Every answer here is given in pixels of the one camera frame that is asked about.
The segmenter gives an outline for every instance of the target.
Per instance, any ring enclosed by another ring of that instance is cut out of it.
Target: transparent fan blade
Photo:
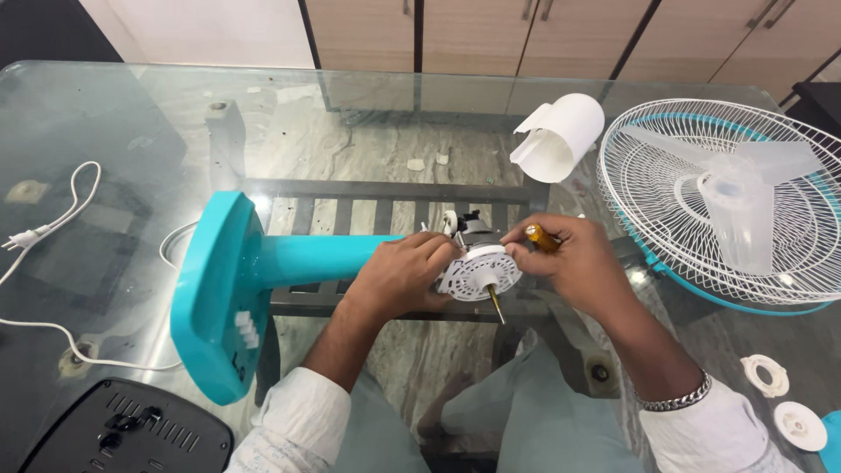
[[[704,162],[718,154],[714,151],[709,151],[678,140],[677,138],[672,138],[656,131],[646,130],[635,125],[623,126],[619,131],[705,169]]]
[[[748,274],[771,274],[774,186],[711,176],[701,186],[724,264]]]
[[[805,141],[743,141],[735,154],[751,158],[763,182],[772,186],[823,169]]]

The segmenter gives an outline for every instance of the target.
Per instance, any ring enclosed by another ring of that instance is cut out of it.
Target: hand
[[[526,240],[526,227],[534,223],[562,241],[555,253],[529,252],[520,244]],[[640,304],[598,223],[567,215],[535,214],[501,241],[520,271],[548,277],[570,305],[598,322]]]
[[[452,238],[431,231],[380,243],[342,304],[378,324],[409,311],[440,309],[452,297],[432,292],[432,283],[461,254]]]

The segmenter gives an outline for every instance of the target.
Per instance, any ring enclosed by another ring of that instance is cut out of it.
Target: wooden cabinet
[[[515,76],[537,0],[425,0],[423,72]]]
[[[410,0],[307,0],[323,69],[415,70],[415,3]]]
[[[663,0],[619,80],[708,82],[770,3],[787,1]]]
[[[779,0],[711,82],[755,85],[782,100],[838,50],[839,19],[839,0]]]
[[[518,75],[607,79],[649,3],[540,0]]]

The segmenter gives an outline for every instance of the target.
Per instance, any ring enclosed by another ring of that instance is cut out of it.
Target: paper scrap
[[[426,164],[422,159],[410,159],[406,162],[406,167],[408,167],[410,171],[423,171],[426,169]]]

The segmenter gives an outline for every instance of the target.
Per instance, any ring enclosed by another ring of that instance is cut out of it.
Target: white wire grille
[[[808,141],[824,168],[774,188],[773,272],[722,262],[697,179],[700,167],[617,130],[636,125],[708,150],[742,141]],[[762,109],[687,98],[638,105],[608,127],[599,184],[626,230],[680,277],[735,299],[790,305],[841,298],[841,141]]]

